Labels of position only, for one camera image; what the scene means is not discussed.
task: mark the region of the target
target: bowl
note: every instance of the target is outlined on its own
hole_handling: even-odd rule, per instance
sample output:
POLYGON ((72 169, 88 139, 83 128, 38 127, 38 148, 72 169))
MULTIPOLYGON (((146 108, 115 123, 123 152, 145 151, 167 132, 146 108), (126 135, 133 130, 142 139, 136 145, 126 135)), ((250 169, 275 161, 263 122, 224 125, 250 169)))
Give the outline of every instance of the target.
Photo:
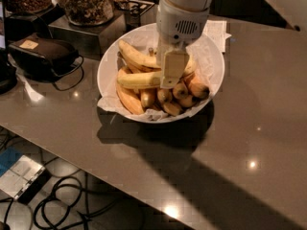
POLYGON ((154 110, 147 110, 142 115, 133 115, 125 109, 116 94, 115 88, 118 69, 124 65, 123 60, 118 58, 118 42, 120 39, 124 39, 139 51, 147 54, 149 48, 157 46, 158 38, 156 24, 153 23, 122 35, 106 50, 97 73, 98 88, 102 95, 102 98, 98 101, 98 106, 101 109, 119 113, 130 120, 141 123, 164 124, 193 117, 214 98, 224 79, 224 57, 216 44, 207 35, 202 34, 198 40, 187 47, 187 52, 199 64, 196 70, 197 74, 200 77, 206 75, 210 79, 210 96, 208 99, 200 101, 176 117, 169 116, 163 111, 154 110))

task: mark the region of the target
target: tabletop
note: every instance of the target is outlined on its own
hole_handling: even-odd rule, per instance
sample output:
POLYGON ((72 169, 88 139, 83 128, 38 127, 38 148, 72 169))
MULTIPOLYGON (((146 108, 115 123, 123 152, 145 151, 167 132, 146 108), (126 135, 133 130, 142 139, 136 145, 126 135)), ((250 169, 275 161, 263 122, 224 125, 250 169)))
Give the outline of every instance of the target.
POLYGON ((196 116, 164 125, 97 107, 99 61, 51 83, 22 76, 0 126, 194 229, 307 228, 306 40, 227 19, 225 76, 196 116))

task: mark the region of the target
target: fruit bowl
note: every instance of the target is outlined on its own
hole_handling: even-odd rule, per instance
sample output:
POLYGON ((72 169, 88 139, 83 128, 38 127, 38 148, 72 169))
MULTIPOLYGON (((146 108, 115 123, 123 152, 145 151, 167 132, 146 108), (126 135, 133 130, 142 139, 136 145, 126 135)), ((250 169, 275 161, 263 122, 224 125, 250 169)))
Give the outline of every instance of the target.
POLYGON ((102 98, 98 101, 98 106, 101 109, 119 113, 130 120, 141 123, 164 124, 194 116, 214 98, 223 82, 224 58, 216 44, 208 36, 202 34, 197 41, 187 47, 187 52, 198 63, 199 67, 196 69, 196 73, 200 77, 207 76, 210 79, 210 95, 208 99, 198 102, 177 116, 170 116, 164 111, 152 109, 148 109, 145 114, 134 115, 122 105, 115 87, 118 70, 125 64, 118 57, 119 40, 124 39, 140 52, 147 54, 149 48, 156 48, 158 38, 156 24, 153 23, 124 34, 107 49, 101 59, 97 74, 98 88, 102 95, 102 98))

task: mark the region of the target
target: screen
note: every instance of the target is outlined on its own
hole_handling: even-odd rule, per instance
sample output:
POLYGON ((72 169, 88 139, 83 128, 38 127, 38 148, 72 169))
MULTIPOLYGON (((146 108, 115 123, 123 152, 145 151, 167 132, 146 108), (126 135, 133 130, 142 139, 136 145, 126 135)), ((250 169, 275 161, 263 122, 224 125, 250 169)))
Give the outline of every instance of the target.
POLYGON ((4 20, 5 20, 4 3, 3 0, 0 0, 0 51, 6 50, 4 20))

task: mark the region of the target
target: white paper liner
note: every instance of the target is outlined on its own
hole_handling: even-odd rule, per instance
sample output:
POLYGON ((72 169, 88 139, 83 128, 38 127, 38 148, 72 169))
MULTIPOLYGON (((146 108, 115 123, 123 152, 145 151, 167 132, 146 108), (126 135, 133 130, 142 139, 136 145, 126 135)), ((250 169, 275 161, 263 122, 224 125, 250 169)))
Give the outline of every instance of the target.
MULTIPOLYGON (((147 54, 149 48, 156 48, 158 33, 156 32, 155 24, 151 24, 125 34, 121 37, 121 39, 124 39, 133 45, 137 50, 147 54)), ((143 123, 168 123, 183 119, 185 117, 194 116, 213 98, 217 92, 217 90, 214 91, 214 93, 210 91, 211 94, 207 100, 203 100, 192 108, 186 109, 183 114, 180 114, 176 117, 172 117, 164 111, 155 111, 152 109, 147 109, 146 112, 142 115, 130 114, 130 112, 123 107, 115 89, 118 69, 122 67, 123 64, 125 64, 123 60, 117 57, 118 51, 119 49, 117 40, 106 51, 100 64, 100 68, 105 67, 106 69, 103 71, 103 76, 98 76, 99 88, 102 94, 102 98, 98 101, 97 106, 105 111, 117 112, 129 119, 143 123)), ((187 47, 187 52, 199 65, 196 70, 197 75, 200 76, 200 78, 208 77, 211 79, 215 72, 212 64, 210 47, 208 46, 208 38, 206 35, 203 34, 195 43, 189 45, 187 47)))

